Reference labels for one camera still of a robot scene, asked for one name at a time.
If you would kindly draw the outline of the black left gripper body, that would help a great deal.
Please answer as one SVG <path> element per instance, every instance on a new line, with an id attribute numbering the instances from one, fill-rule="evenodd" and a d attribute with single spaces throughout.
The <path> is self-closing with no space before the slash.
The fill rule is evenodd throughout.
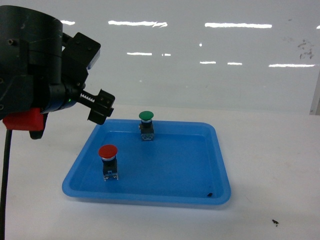
<path id="1" fill-rule="evenodd" d="M 72 107 L 88 77 L 89 53 L 63 52 L 50 56 L 39 71 L 39 108 L 48 114 Z"/>

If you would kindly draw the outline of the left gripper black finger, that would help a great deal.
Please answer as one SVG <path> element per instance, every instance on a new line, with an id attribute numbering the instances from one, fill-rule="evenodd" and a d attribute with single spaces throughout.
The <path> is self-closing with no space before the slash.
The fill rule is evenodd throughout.
<path id="1" fill-rule="evenodd" d="M 98 95 L 92 95 L 82 90 L 77 102 L 90 108 L 87 120 L 98 125 L 103 125 L 106 118 L 113 113 L 113 103 L 116 100 L 115 96 L 100 90 Z"/>

